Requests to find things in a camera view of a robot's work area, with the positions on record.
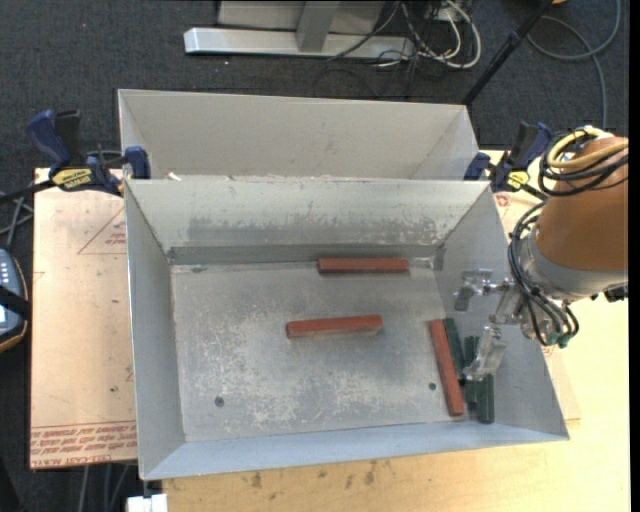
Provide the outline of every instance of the yellow clamp label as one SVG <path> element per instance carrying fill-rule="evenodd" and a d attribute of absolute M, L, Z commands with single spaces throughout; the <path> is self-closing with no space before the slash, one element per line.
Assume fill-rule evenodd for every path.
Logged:
<path fill-rule="evenodd" d="M 58 174 L 51 178 L 51 181 L 60 187 L 71 190 L 80 185 L 91 183 L 91 174 L 92 171 L 89 168 L 61 169 Z"/>
<path fill-rule="evenodd" d="M 520 186 L 529 181 L 529 174 L 527 171 L 512 171 L 509 173 L 507 183 L 513 188 L 520 188 Z"/>

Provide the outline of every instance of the black electronic device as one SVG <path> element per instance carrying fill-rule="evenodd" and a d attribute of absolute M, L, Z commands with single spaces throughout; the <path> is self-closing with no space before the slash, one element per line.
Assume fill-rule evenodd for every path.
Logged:
<path fill-rule="evenodd" d="M 28 302 L 17 262 L 0 249 L 0 352 L 18 343 L 27 327 Z"/>

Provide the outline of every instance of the blue clamp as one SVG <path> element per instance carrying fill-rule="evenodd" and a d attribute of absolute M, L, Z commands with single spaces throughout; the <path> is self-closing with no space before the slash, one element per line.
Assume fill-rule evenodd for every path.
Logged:
<path fill-rule="evenodd" d="M 514 171 L 526 173 L 531 162 L 544 153 L 552 139 L 551 130 L 544 124 L 529 124 L 521 121 L 515 143 L 510 150 L 504 152 L 502 159 L 495 167 L 491 190 L 494 192 L 517 190 L 509 184 L 509 175 Z"/>
<path fill-rule="evenodd" d="M 60 116 L 60 130 L 56 129 L 58 117 L 53 110 L 40 112 L 27 127 L 27 134 L 33 144 L 53 161 L 49 169 L 52 186 L 58 186 L 67 192 L 96 190 L 120 196 L 122 180 L 111 174 L 109 167 L 122 163 L 131 165 L 130 174 L 133 178 L 151 177 L 147 154 L 140 146 L 131 146 L 125 150 L 124 156 L 108 162 L 104 161 L 102 155 L 90 155 L 85 159 L 78 142 L 80 113 L 66 112 Z M 80 165 L 70 165 L 75 162 L 80 162 Z"/>
<path fill-rule="evenodd" d="M 479 180 L 480 176 L 482 176 L 487 170 L 487 167 L 489 167 L 490 160 L 491 158 L 489 157 L 489 155 L 479 152 L 475 157 L 473 157 L 473 160 L 471 160 L 469 167 L 467 167 L 467 171 L 464 173 L 464 180 Z"/>

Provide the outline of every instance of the wooden block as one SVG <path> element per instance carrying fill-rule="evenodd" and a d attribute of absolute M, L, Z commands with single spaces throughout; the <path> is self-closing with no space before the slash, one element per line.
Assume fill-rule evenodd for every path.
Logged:
<path fill-rule="evenodd" d="M 436 363 L 438 364 L 438 372 L 440 373 L 440 381 L 442 382 L 449 415 L 461 416 L 464 414 L 464 400 L 462 399 L 462 390 L 456 375 L 456 368 L 453 364 L 444 322 L 442 320 L 431 321 L 429 323 L 429 332 L 431 333 L 431 342 L 436 355 Z"/>
<path fill-rule="evenodd" d="M 409 272 L 406 258 L 320 258 L 321 274 L 401 273 Z"/>
<path fill-rule="evenodd" d="M 287 338 L 337 334 L 373 335 L 377 334 L 382 329 L 382 326 L 382 317 L 380 315 L 297 320 L 287 324 Z"/>

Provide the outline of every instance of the white cable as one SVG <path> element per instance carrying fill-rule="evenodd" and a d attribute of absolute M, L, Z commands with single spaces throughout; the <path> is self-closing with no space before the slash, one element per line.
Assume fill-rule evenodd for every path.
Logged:
<path fill-rule="evenodd" d="M 451 21 L 451 25 L 455 30 L 456 39 L 458 41 L 458 46 L 457 46 L 456 50 L 454 50 L 451 54 L 448 54 L 447 52 L 445 52 L 443 54 L 438 55 L 435 52 L 433 52 L 425 44 L 425 42 L 422 41 L 422 39 L 420 38 L 418 32 L 415 30 L 415 27 L 413 26 L 413 23 L 411 23 L 411 20 L 409 19 L 409 12 L 407 11 L 407 7 L 406 7 L 405 3 L 403 2 L 402 5 L 401 5 L 402 6 L 402 12 L 403 12 L 404 17 L 405 17 L 405 19 L 407 21 L 407 26 L 409 27 L 409 30 L 411 31 L 411 33 L 413 34 L 414 38 L 418 42 L 419 46 L 423 50 L 423 51 L 418 51 L 417 54 L 419 56 L 421 56 L 421 57 L 425 57 L 425 58 L 429 58 L 429 59 L 441 62 L 442 64 L 444 64 L 445 66 L 447 66 L 449 68 L 453 68 L 453 69 L 468 69 L 468 68 L 471 68 L 471 67 L 475 66 L 478 63 L 478 61 L 480 60 L 480 56 L 482 55 L 482 42 L 480 40 L 480 34 L 478 33 L 478 30 L 476 29 L 476 26 L 471 22 L 471 18 L 469 18 L 469 15 L 466 12 L 464 12 L 454 2 L 451 2 L 449 0 L 447 0 L 446 5 L 447 6 L 451 6 L 453 9 L 455 9 L 458 12 L 458 14 L 460 14 L 462 19 L 470 25 L 471 31 L 473 32 L 473 37 L 474 37 L 475 47 L 476 47 L 476 55 L 475 55 L 475 57 L 471 61 L 465 62 L 465 63 L 450 62 L 450 59 L 459 53 L 460 48 L 462 46 L 460 32 L 458 31 L 455 23 L 451 19 L 451 16 L 449 16 L 449 20 Z"/>

